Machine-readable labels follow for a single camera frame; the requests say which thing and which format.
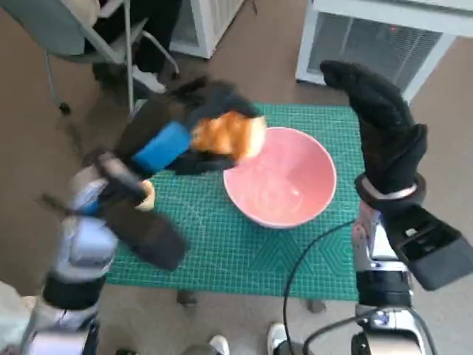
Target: white cabinet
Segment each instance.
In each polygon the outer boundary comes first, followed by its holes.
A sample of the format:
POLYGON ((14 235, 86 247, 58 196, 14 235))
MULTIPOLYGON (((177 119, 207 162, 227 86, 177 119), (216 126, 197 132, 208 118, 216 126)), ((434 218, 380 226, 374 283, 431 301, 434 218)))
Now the white cabinet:
POLYGON ((183 0, 171 50, 210 58, 244 0, 183 0))
POLYGON ((323 84, 324 59, 360 63, 410 101, 455 35, 473 36, 473 13, 401 0, 308 0, 296 78, 323 84))

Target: black pants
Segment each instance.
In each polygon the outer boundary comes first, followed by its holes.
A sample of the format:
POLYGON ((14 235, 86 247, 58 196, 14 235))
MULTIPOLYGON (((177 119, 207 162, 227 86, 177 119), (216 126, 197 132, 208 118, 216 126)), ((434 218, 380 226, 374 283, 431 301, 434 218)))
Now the black pants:
MULTIPOLYGON (((302 345, 293 343, 294 352, 296 355, 302 355, 302 345)), ((192 345, 190 348, 184 350, 181 355, 220 355, 209 344, 192 345)), ((282 342, 275 350, 273 355, 290 355, 289 346, 287 342, 282 342)))
MULTIPOLYGON (((132 26, 148 19, 144 30, 151 33, 161 45, 169 49, 172 31, 179 16, 182 0, 131 0, 130 19, 132 26)), ((125 13, 123 6, 108 18, 99 18, 94 30, 107 42, 113 42, 125 32, 125 13)), ((86 52, 94 47, 86 42, 86 52)), ((142 72, 159 73, 164 67, 165 57, 150 40, 143 38, 137 49, 135 64, 142 72)))

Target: green cutting mat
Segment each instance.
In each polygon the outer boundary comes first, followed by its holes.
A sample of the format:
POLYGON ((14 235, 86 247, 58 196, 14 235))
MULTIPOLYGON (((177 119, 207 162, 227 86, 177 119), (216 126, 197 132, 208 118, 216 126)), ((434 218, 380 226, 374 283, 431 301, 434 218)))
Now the green cutting mat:
MULTIPOLYGON (((140 262, 121 246, 109 283, 281 296, 289 271, 318 234, 353 219, 358 196, 353 179, 363 170, 358 121, 346 107, 257 105, 269 126, 300 129, 322 143, 335 162, 333 202, 315 220, 296 229, 266 229, 247 219, 229 200, 222 173, 199 177, 156 175, 156 210, 186 236, 190 250, 172 273, 140 262)), ((296 297, 354 300, 350 227, 323 239, 301 264, 292 287, 296 297)))

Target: shoe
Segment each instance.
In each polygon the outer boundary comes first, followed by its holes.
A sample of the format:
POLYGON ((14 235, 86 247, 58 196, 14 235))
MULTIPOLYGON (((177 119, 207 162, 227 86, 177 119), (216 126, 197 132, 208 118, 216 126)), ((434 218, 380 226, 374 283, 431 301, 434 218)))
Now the shoe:
POLYGON ((274 323, 269 328, 268 338, 266 340, 266 345, 268 347, 268 355, 273 355, 274 351, 281 345, 282 342, 287 340, 286 330, 284 329, 284 324, 274 323))
POLYGON ((219 355, 230 355, 230 345, 228 344, 227 338, 223 335, 216 335, 210 339, 210 342, 208 343, 219 353, 219 355))
POLYGON ((134 65, 132 69, 133 79, 157 94, 166 92, 166 87, 162 85, 153 72, 142 72, 138 66, 134 65))

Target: chair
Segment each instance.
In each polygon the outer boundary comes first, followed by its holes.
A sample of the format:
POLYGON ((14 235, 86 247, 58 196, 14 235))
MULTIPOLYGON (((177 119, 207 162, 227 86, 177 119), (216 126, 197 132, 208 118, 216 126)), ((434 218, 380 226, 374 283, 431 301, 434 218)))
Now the chair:
POLYGON ((43 48, 51 96, 63 114, 68 115, 70 108, 56 93, 52 80, 50 54, 65 61, 78 63, 125 64, 130 114, 134 109, 132 77, 132 43, 134 41, 140 39, 141 36, 150 40, 171 62, 174 75, 179 75, 176 61, 155 37, 143 30, 147 20, 131 26, 130 0, 111 0, 111 6, 114 8, 111 9, 106 5, 102 10, 110 14, 121 5, 125 7, 125 33, 113 43, 107 44, 89 23, 75 16, 62 0, 0 0, 0 7, 4 8, 30 34, 33 41, 43 48), (85 40, 92 44, 96 52, 84 53, 85 40))

